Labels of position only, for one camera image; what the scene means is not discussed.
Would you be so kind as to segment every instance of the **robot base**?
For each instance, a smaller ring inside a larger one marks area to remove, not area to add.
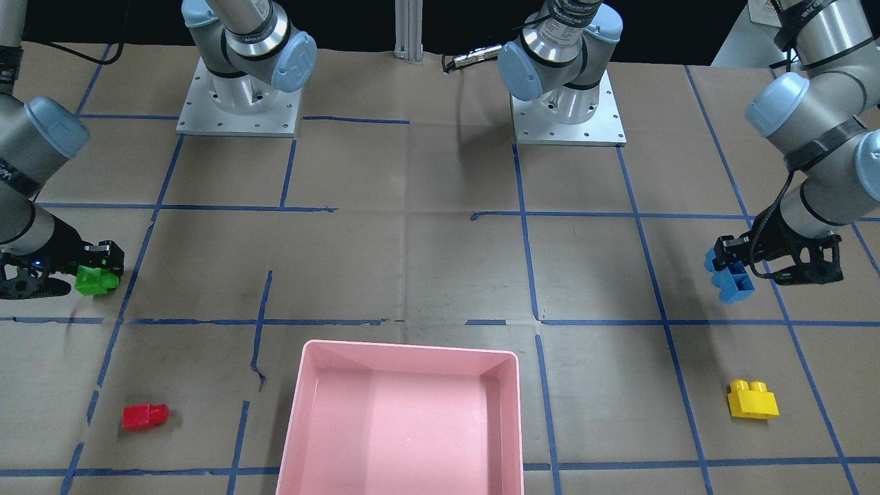
[[[299,128],[300,101],[303,90],[280,92],[254,80],[265,98],[266,107],[257,112],[231,114],[223,111],[215,101],[212,78],[214,76],[199,59],[193,82],[189,86],[187,101],[180,111],[177,122],[178,134],[196,136],[250,136],[295,137]]]
[[[599,82],[599,103],[595,114],[587,122],[556,122],[553,110],[545,107],[540,100],[522,101],[511,96],[510,109],[519,144],[622,146],[627,143],[627,134],[623,131],[607,72]]]

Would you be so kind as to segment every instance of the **yellow toy brick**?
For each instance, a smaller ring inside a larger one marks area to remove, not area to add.
[[[730,393],[727,394],[727,403],[733,417],[770,419],[779,416],[776,395],[767,390],[767,384],[763,381],[748,383],[745,380],[733,380],[730,383]]]

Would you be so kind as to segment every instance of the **black background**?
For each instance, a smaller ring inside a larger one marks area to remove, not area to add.
[[[111,43],[120,39],[128,0],[30,0],[25,39]],[[294,25],[321,48],[389,51],[394,48],[394,1],[280,0]],[[636,2],[607,0],[624,19],[616,62],[709,65],[746,0]],[[425,51],[459,55],[512,39],[542,0],[425,0]],[[880,2],[862,0],[880,33]],[[131,0],[126,42],[192,45],[180,15],[180,0]]]

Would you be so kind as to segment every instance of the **pink bin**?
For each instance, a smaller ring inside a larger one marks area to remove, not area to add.
[[[517,355],[312,340],[276,495],[523,495]]]

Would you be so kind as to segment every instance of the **red block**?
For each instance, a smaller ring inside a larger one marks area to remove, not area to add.
[[[122,411],[122,429],[139,432],[155,428],[168,420],[168,406],[150,403],[129,406]]]

